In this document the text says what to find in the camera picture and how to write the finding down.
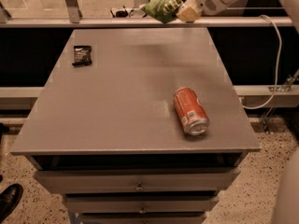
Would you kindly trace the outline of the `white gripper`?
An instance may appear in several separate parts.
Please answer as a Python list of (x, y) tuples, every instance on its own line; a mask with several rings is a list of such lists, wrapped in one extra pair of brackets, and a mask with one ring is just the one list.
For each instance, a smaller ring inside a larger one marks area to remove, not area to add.
[(222, 0), (190, 0), (186, 1), (178, 10), (177, 17), (184, 22), (194, 22), (205, 15), (217, 15), (227, 8)]

